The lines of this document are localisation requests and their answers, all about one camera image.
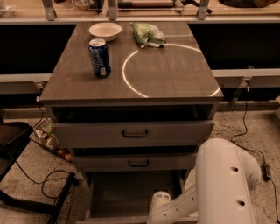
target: black handle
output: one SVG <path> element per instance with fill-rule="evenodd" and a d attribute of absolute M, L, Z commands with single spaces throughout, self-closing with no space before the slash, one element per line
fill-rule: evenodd
<path fill-rule="evenodd" d="M 148 136 L 148 130 L 146 129 L 143 133 L 129 133 L 123 129 L 122 136 L 127 138 L 145 138 Z"/>
<path fill-rule="evenodd" d="M 129 160 L 129 166 L 130 167 L 146 167 L 146 166 L 148 166 L 149 165 L 149 160 L 147 159 L 146 161 L 145 161 L 145 163 L 142 163 L 142 164 L 132 164 L 133 162 L 131 162 L 130 160 Z"/>

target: chair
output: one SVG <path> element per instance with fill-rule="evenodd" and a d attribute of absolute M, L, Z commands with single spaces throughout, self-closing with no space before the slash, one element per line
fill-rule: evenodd
<path fill-rule="evenodd" d="M 0 182 L 9 169 L 30 142 L 29 135 L 33 132 L 32 126 L 26 122 L 0 122 Z M 63 206 L 71 185 L 78 185 L 78 179 L 70 172 L 67 181 L 55 204 L 46 204 L 37 201 L 15 199 L 0 190 L 0 201 L 7 206 L 17 207 L 33 212 L 50 214 L 48 224 L 56 223 L 60 209 Z"/>

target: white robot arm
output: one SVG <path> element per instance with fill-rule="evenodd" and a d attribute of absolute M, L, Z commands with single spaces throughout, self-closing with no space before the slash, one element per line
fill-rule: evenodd
<path fill-rule="evenodd" d="M 205 141 L 196 158 L 196 184 L 171 200 L 153 195 L 148 224 L 172 224 L 198 211 L 199 224 L 255 224 L 249 189 L 261 178 L 257 161 L 235 144 L 219 138 Z"/>

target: floor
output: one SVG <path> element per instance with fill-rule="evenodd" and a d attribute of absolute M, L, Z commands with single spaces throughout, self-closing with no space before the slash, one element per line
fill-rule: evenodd
<path fill-rule="evenodd" d="M 214 129 L 211 137 L 220 137 L 230 140 L 231 136 L 244 132 L 242 118 L 244 111 L 228 111 L 220 109 L 214 116 Z M 6 118 L 6 122 L 15 121 Z M 31 125 L 38 119 L 20 119 Z M 265 155 L 266 162 L 269 163 L 272 180 L 276 186 L 276 196 L 280 200 L 280 120 L 276 116 L 275 110 L 250 110 L 245 116 L 245 123 L 248 127 L 248 133 L 239 136 L 234 140 L 251 150 L 262 151 Z M 262 162 L 261 154 L 253 154 L 259 163 Z M 53 154 L 42 150 L 36 143 L 31 141 L 26 147 L 23 154 L 17 160 L 28 175 L 36 180 L 42 181 L 46 175 L 54 170 L 64 170 L 75 172 L 75 167 Z M 56 173 L 55 179 L 65 177 L 66 174 Z M 73 187 L 66 198 L 61 209 L 57 224 L 74 224 L 76 221 L 83 221 L 88 202 L 88 186 L 80 173 L 76 174 L 80 181 L 79 185 Z M 194 181 L 195 173 L 192 172 L 186 185 Z M 47 195 L 58 195 L 64 180 L 48 181 L 45 185 Z M 0 189 L 10 196 L 26 200 L 36 200 L 41 202 L 53 203 L 52 199 L 46 198 L 40 185 L 33 184 L 19 169 L 14 165 L 4 180 L 0 183 Z M 276 201 L 275 190 L 271 181 L 264 180 L 255 190 L 250 192 L 252 205 L 255 213 L 256 224 L 273 224 L 276 223 Z M 48 215 L 42 213 L 32 213 L 20 211 L 14 208 L 0 205 L 0 223 L 1 224 L 43 224 L 47 223 Z"/>

